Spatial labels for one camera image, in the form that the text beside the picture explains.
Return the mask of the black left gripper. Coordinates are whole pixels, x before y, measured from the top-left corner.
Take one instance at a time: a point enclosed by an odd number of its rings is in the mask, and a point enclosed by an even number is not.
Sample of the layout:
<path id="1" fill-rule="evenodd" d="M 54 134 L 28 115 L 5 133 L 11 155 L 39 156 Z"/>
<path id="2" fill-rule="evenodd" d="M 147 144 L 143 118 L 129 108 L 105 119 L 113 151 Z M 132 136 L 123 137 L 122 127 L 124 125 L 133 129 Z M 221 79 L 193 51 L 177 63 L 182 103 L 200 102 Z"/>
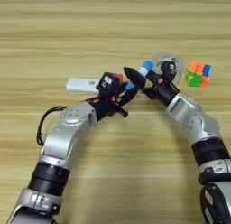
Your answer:
<path id="1" fill-rule="evenodd" d="M 118 92 L 100 94 L 89 100 L 89 104 L 94 108 L 97 121 L 102 120 L 104 117 L 113 116 L 118 113 L 122 117 L 127 117 L 128 112 L 122 109 L 122 106 L 130 102 L 137 94 L 138 89 L 126 90 L 124 95 L 120 97 Z"/>

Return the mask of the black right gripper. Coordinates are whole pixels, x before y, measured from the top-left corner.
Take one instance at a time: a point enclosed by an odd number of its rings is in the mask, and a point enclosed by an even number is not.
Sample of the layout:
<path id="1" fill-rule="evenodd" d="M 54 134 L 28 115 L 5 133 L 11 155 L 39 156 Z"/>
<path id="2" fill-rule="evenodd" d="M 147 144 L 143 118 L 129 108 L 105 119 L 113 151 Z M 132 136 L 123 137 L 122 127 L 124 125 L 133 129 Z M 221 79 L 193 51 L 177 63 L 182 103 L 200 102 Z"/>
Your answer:
<path id="1" fill-rule="evenodd" d="M 125 76 L 129 79 L 126 84 L 126 89 L 143 89 L 146 79 L 148 79 L 154 85 L 151 88 L 145 88 L 143 90 L 144 95 L 149 99 L 158 99 L 166 107 L 172 102 L 175 96 L 180 92 L 172 83 L 162 82 L 158 83 L 160 76 L 153 70 L 147 73 L 145 67 L 141 67 L 139 70 L 124 67 Z"/>

